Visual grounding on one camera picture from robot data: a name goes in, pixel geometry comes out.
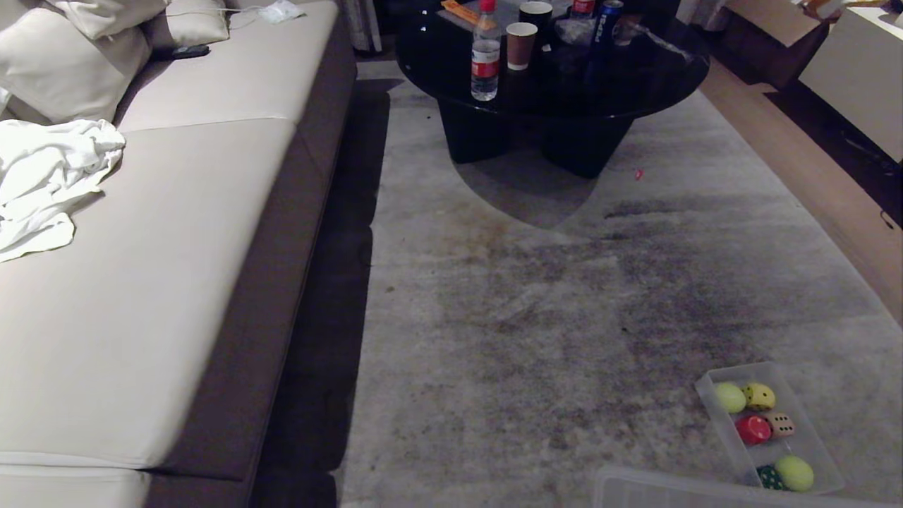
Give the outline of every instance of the table leg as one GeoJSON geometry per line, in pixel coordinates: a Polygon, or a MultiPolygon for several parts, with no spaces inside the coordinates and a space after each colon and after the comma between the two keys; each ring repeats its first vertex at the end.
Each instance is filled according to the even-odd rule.
{"type": "Polygon", "coordinates": [[[489,159],[507,152],[511,126],[500,115],[467,108],[448,100],[439,101],[442,127],[449,155],[458,164],[489,159]]]}
{"type": "Polygon", "coordinates": [[[595,178],[602,172],[633,120],[560,120],[545,128],[543,155],[573,174],[595,178]]]}

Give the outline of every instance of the tennis ball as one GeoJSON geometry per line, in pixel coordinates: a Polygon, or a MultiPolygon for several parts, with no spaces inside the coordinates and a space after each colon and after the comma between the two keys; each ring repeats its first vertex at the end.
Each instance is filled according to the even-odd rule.
{"type": "Polygon", "coordinates": [[[775,463],[775,469],[784,485],[794,492],[805,492],[815,483],[812,467],[798,456],[782,456],[775,463]]]}
{"type": "Polygon", "coordinates": [[[715,385],[715,395],[725,411],[739,413],[746,408],[746,395],[732,382],[720,382],[715,385]]]}

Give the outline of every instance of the red dice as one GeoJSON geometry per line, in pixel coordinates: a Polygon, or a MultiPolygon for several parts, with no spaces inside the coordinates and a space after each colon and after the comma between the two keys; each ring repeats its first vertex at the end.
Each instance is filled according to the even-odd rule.
{"type": "Polygon", "coordinates": [[[750,415],[737,420],[734,424],[740,439],[748,447],[760,445],[771,438],[771,426],[768,421],[759,415],[750,415]]]}

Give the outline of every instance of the black cup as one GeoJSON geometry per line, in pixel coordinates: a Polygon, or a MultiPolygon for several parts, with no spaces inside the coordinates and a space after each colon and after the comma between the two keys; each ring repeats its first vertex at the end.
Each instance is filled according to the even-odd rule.
{"type": "Polygon", "coordinates": [[[531,0],[520,5],[519,13],[517,17],[519,22],[535,24],[542,33],[549,20],[552,19],[552,4],[531,0]]]}

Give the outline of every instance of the blue can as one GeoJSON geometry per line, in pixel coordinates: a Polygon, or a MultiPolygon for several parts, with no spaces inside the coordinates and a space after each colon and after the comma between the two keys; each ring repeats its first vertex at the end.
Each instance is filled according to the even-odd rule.
{"type": "Polygon", "coordinates": [[[592,31],[590,41],[590,54],[593,58],[604,56],[611,52],[614,45],[615,25],[618,24],[624,3],[620,0],[605,0],[599,9],[599,17],[596,18],[596,26],[592,31]]]}

